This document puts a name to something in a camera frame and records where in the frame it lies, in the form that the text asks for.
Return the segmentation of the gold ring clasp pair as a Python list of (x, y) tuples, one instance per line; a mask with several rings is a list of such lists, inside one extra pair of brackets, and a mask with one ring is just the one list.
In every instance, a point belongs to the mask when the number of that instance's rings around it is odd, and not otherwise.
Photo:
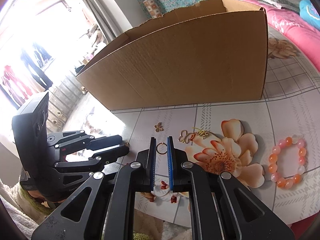
[(160, 155), (165, 155), (168, 152), (168, 147), (167, 144), (165, 142), (159, 142), (156, 145), (156, 152)]

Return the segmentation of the gold knot charm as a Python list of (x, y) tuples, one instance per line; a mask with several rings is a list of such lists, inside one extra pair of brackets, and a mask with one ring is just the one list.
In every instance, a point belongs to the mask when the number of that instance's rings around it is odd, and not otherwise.
[(200, 128), (194, 127), (193, 134), (194, 134), (194, 136), (198, 136), (198, 137), (201, 137), (202, 139), (206, 139), (212, 133), (210, 131), (205, 130), (205, 129), (200, 129)]

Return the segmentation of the blue cartoon blanket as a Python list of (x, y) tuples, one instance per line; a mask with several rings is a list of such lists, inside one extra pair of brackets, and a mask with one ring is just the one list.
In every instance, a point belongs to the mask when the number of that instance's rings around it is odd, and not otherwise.
[(313, 6), (310, 0), (301, 0), (299, 3), (299, 15), (300, 17), (310, 24), (311, 26), (315, 27), (317, 30), (320, 30), (320, 18), (317, 10)]

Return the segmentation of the grey curtain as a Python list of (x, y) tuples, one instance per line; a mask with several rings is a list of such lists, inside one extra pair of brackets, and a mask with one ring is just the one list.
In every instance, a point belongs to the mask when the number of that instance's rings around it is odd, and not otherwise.
[(132, 28), (115, 0), (83, 0), (108, 42)]

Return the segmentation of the gold butterfly pendant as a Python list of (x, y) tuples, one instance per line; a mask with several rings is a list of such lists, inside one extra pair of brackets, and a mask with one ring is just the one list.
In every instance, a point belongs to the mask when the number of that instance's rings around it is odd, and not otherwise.
[(180, 132), (180, 136), (178, 137), (178, 141), (184, 144), (188, 144), (189, 142), (193, 141), (195, 137), (194, 132), (188, 132), (186, 129)]

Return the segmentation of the pink floral quilt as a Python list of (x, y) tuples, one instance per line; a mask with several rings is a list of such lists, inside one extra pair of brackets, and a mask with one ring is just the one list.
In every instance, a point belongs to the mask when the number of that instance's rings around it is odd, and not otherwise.
[(263, 7), (266, 10), (267, 22), (293, 42), (319, 69), (319, 30), (304, 21), (297, 13), (278, 9), (257, 0), (243, 0)]

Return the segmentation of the brown cardboard box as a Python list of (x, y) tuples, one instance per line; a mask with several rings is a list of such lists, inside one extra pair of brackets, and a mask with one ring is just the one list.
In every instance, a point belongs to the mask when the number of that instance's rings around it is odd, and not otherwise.
[(110, 110), (252, 101), (267, 54), (264, 8), (205, 0), (122, 33), (76, 78)]

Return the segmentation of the floral table cloth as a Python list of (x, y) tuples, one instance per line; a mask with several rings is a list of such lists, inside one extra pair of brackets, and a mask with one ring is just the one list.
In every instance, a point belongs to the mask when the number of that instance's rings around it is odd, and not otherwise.
[[(194, 127), (212, 134), (188, 144), (178, 141), (182, 130)], [(235, 164), (234, 175), (285, 223), (319, 211), (319, 73), (301, 51), (269, 59), (258, 101), (109, 111), (87, 94), (65, 125), (67, 131), (80, 129), (95, 136), (118, 134), (129, 143), (129, 154), (106, 165), (105, 173), (134, 161), (151, 137), (158, 143), (172, 137), (190, 161), (211, 171)], [(136, 209), (190, 226), (188, 198), (161, 189), (167, 181), (167, 156), (157, 154), (156, 198), (151, 202), (137, 194)]]

